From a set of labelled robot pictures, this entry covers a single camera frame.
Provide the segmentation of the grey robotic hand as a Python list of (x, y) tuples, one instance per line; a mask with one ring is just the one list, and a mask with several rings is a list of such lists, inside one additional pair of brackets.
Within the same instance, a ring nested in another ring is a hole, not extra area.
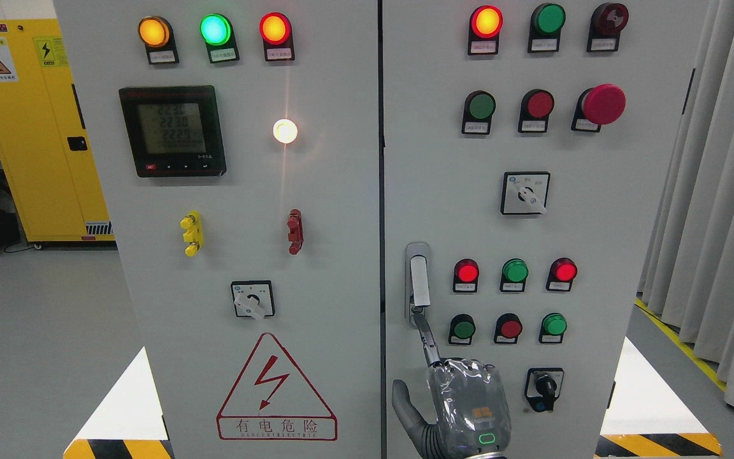
[(428, 363), (436, 423), (411, 404), (402, 380), (393, 381), (391, 404), (415, 449), (422, 458), (503, 458), (512, 419), (498, 369), (471, 358), (441, 358), (428, 321), (420, 313), (412, 319)]

